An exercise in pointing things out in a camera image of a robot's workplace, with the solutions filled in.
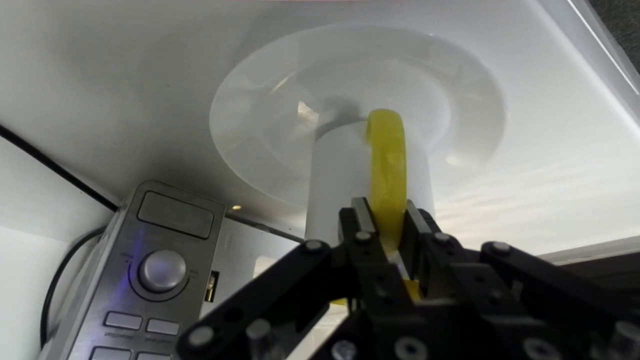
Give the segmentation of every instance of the yellow object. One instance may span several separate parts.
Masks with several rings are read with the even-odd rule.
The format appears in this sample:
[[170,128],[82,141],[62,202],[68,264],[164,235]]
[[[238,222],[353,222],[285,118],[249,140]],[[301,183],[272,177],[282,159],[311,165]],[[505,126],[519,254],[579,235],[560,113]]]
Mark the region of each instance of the yellow object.
[[393,110],[368,115],[366,137],[372,147],[372,208],[387,254],[398,247],[407,210],[407,144],[403,118]]

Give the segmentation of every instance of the silver control knob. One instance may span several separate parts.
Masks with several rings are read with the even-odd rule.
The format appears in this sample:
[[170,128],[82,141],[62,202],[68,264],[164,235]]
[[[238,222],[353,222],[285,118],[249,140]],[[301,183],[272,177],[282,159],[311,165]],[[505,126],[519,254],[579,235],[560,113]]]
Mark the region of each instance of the silver control knob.
[[158,250],[140,264],[140,281],[151,292],[170,292],[186,276],[186,262],[179,252]]

